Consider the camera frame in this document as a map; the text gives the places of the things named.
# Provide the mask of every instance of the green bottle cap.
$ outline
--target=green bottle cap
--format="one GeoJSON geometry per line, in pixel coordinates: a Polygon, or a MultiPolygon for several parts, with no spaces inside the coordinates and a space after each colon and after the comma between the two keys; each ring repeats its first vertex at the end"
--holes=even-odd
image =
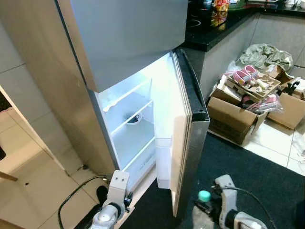
{"type": "Polygon", "coordinates": [[[202,190],[198,193],[198,199],[203,203],[209,202],[211,194],[208,191],[202,190]]]}

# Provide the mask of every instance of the black cable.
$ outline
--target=black cable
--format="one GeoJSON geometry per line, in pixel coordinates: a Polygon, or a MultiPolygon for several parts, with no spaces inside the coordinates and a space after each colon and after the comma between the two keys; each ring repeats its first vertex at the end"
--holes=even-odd
{"type": "Polygon", "coordinates": [[[68,195],[68,197],[62,202],[62,204],[60,205],[58,212],[57,212],[57,216],[58,216],[58,223],[61,229],[64,229],[63,225],[62,225],[62,221],[61,221],[61,209],[62,207],[68,202],[68,200],[78,191],[81,189],[81,187],[83,187],[84,185],[86,185],[89,181],[92,181],[94,179],[97,178],[107,178],[106,175],[98,175],[95,177],[92,177],[88,180],[86,180],[85,182],[83,182],[81,185],[79,185],[70,195],[68,195]]]}
{"type": "Polygon", "coordinates": [[[242,189],[242,188],[238,188],[238,187],[216,187],[213,189],[213,191],[215,190],[224,190],[224,189],[231,189],[231,190],[237,190],[237,191],[241,191],[241,192],[244,192],[248,195],[250,195],[253,199],[255,199],[260,205],[261,207],[263,208],[264,212],[266,213],[266,215],[268,216],[269,218],[269,221],[272,225],[272,227],[274,229],[277,229],[276,225],[275,225],[275,222],[272,220],[270,214],[268,213],[267,209],[264,207],[264,205],[262,204],[262,202],[259,200],[259,198],[257,198],[254,194],[252,194],[251,192],[245,190],[245,189],[242,189]]]}

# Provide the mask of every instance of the tile floor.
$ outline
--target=tile floor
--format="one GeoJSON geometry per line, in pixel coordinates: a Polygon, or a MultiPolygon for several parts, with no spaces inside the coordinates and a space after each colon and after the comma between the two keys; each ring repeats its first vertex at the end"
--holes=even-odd
{"type": "MultiPolygon", "coordinates": [[[[0,161],[0,171],[19,179],[17,182],[0,179],[0,219],[25,229],[58,229],[58,206],[79,184],[95,174],[80,169],[67,176],[25,126],[20,124],[14,111],[0,113],[0,144],[7,152],[6,159],[0,161]]],[[[305,121],[297,130],[305,132],[305,121]]],[[[298,166],[293,138],[294,131],[266,120],[245,148],[305,175],[298,166]]],[[[62,210],[65,228],[74,228],[97,204],[95,190],[100,185],[105,183],[102,180],[89,183],[66,204],[62,210]]]]}

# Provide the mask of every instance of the silver refrigerator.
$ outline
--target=silver refrigerator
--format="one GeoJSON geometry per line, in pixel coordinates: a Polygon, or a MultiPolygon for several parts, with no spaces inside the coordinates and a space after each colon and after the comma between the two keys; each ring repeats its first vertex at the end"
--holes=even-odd
{"type": "MultiPolygon", "coordinates": [[[[44,31],[42,42],[53,42],[43,35],[49,29],[64,30],[104,135],[109,163],[130,173],[128,190],[134,191],[156,166],[159,188],[171,190],[173,215],[182,217],[209,125],[196,75],[178,47],[184,42],[188,0],[17,2],[27,10],[15,20],[28,11],[34,30],[44,31]],[[57,17],[62,28],[55,26],[57,17]]],[[[60,58],[55,53],[52,60],[60,58]]],[[[73,84],[63,85],[69,97],[73,84]]]]}

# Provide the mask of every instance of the freezer door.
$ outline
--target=freezer door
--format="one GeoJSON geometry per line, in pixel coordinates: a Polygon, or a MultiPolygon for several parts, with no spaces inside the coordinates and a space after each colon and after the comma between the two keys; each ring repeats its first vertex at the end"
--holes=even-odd
{"type": "MultiPolygon", "coordinates": [[[[162,119],[155,117],[157,179],[160,188],[169,188],[172,192],[173,215],[182,218],[196,180],[209,116],[185,52],[176,49],[171,56],[179,90],[174,92],[173,84],[168,89],[168,96],[174,94],[171,138],[166,138],[164,131],[170,120],[163,120],[162,123],[162,119]]],[[[164,113],[170,113],[167,107],[164,106],[164,113]]]]}
{"type": "Polygon", "coordinates": [[[87,87],[101,92],[184,42],[187,0],[56,0],[87,87]]]}

